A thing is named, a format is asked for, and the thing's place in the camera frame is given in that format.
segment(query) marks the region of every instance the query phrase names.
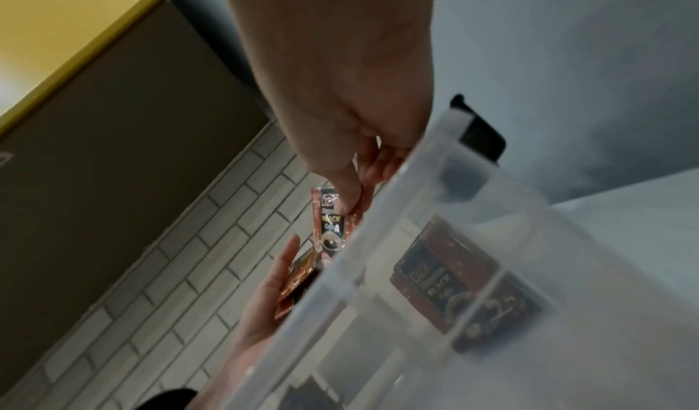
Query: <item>plastic bin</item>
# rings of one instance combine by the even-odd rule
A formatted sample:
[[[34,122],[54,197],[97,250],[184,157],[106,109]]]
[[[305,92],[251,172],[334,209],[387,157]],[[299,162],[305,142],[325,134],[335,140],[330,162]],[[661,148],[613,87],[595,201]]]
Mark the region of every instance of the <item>plastic bin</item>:
[[[699,406],[695,311],[460,145],[470,120],[435,122],[226,409]],[[448,319],[396,274],[435,225],[489,268]],[[285,403],[309,381],[328,399]]]

